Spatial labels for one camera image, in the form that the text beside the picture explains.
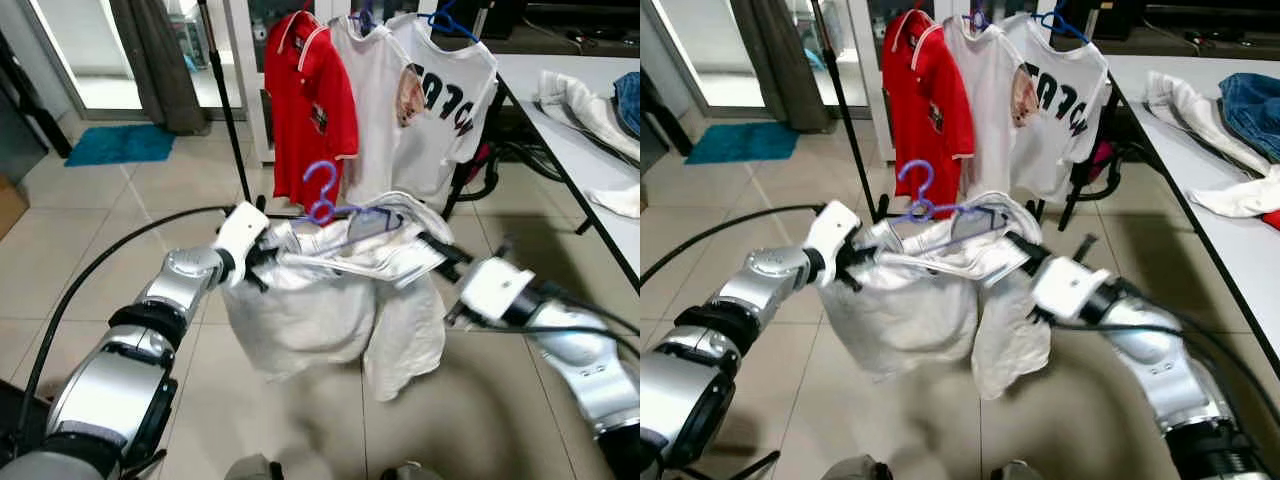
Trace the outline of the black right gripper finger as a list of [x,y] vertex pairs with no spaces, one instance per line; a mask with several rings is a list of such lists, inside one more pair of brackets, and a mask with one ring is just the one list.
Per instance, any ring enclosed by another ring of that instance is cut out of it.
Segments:
[[417,233],[416,239],[425,246],[428,259],[420,261],[421,265],[413,271],[412,279],[425,278],[428,271],[433,271],[449,283],[458,283],[462,275],[456,268],[463,262],[463,251],[438,239],[430,232]]
[[1010,241],[1023,256],[1016,264],[1016,269],[1007,274],[1007,278],[1025,278],[1030,283],[1038,279],[1041,266],[1050,259],[1050,251],[1041,244],[1025,239],[1016,232],[1005,232],[1004,238]]

